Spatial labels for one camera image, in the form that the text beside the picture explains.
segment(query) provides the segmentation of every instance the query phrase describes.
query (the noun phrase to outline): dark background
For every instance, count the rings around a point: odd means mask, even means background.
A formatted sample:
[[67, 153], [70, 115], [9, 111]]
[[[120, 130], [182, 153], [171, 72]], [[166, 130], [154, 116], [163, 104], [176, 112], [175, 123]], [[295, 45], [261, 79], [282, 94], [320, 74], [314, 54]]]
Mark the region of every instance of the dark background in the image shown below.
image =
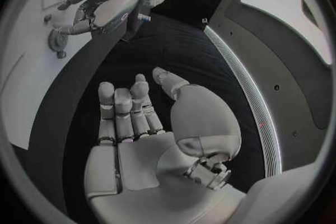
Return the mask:
[[[0, 0], [1, 7], [6, 0]], [[200, 18], [207, 17], [212, 12], [213, 5], [216, 4], [217, 0], [211, 0], [209, 5], [195, 6], [195, 3], [191, 0], [169, 0], [163, 5], [156, 8], [156, 12], [162, 15], [173, 17], [187, 24], [193, 25], [196, 28], [202, 28], [202, 22]], [[130, 84], [131, 81], [120, 81], [119, 83]], [[335, 222], [336, 215], [336, 173], [333, 174], [323, 192], [320, 194], [318, 199], [312, 205], [311, 209], [302, 216], [298, 223], [332, 223]], [[6, 201], [6, 205], [2, 206], [1, 213], [2, 217], [7, 217], [8, 221], [11, 223], [37, 223], [37, 220], [31, 215], [31, 213], [25, 208], [20, 199], [17, 197], [16, 193], [11, 189], [10, 184], [7, 182], [3, 173], [0, 173], [0, 183], [3, 191], [3, 200]]]

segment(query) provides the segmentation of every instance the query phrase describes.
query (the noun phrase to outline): curved light strip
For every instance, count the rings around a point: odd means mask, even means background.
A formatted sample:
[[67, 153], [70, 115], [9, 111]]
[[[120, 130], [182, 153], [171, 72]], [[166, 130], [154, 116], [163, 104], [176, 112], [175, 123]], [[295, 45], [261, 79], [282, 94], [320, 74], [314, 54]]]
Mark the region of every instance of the curved light strip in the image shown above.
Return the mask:
[[265, 176], [281, 174], [282, 162], [278, 135], [274, 126], [274, 121], [269, 112], [267, 104], [258, 89], [252, 76], [246, 70], [243, 63], [230, 49], [230, 47], [214, 32], [206, 26], [204, 33], [209, 37], [218, 51], [222, 54], [228, 66], [233, 71], [239, 84], [241, 85], [246, 98], [250, 104], [254, 119], [256, 121], [262, 149], [264, 154]]

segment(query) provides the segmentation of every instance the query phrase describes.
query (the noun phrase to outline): led light strip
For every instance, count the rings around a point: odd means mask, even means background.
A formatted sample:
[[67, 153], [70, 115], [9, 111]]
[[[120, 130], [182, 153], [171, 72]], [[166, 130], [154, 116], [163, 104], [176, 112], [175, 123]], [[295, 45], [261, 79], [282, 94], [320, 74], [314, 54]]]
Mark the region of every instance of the led light strip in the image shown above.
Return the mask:
[[265, 176], [281, 174], [281, 152], [277, 131], [268, 110], [262, 93], [258, 89], [252, 76], [244, 67], [236, 54], [230, 47], [214, 32], [209, 26], [206, 26], [204, 33], [209, 37], [218, 51], [222, 54], [228, 66], [233, 71], [240, 86], [242, 87], [246, 98], [250, 104], [254, 119], [256, 121], [265, 163]]

